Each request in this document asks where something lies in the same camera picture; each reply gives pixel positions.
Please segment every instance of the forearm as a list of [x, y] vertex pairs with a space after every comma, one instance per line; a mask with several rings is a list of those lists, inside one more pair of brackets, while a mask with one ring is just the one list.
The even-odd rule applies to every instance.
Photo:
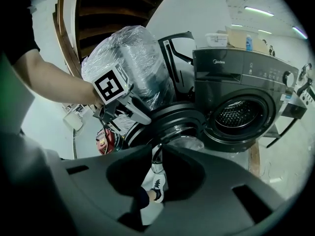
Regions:
[[95, 104], [96, 96], [91, 83], [65, 73], [55, 65], [45, 62], [36, 53], [31, 53], [36, 56], [35, 61], [30, 61], [30, 54], [26, 54], [14, 67], [22, 80], [36, 93], [57, 102]]

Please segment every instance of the red machine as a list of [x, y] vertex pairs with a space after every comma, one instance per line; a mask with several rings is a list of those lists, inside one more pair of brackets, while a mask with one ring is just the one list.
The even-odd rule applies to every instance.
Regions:
[[97, 133], [96, 146], [102, 155], [109, 154], [115, 149], [115, 135], [108, 129], [102, 129]]

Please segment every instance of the plastic-wrapped object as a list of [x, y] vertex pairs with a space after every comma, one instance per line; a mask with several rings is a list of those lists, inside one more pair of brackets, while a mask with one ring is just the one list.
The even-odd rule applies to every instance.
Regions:
[[144, 27], [124, 27], [103, 40], [82, 63], [82, 77], [91, 82], [117, 62], [151, 110], [174, 101], [174, 86], [159, 44]]
[[203, 142], [193, 136], [181, 136], [170, 141], [168, 145], [177, 146], [181, 148], [189, 148], [195, 151], [199, 151], [205, 148]]

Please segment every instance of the front-loading washing machine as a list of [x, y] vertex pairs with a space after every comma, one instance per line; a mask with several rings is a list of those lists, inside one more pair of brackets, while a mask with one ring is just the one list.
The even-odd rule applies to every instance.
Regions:
[[250, 148], [293, 94], [298, 69], [258, 52], [203, 48], [193, 51], [195, 104], [206, 125], [205, 147], [225, 152]]

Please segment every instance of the white plastic box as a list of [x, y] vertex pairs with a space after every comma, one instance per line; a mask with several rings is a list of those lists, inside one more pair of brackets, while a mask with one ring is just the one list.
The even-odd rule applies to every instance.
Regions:
[[210, 47], [226, 47], [227, 34], [223, 33], [207, 33], [206, 39]]

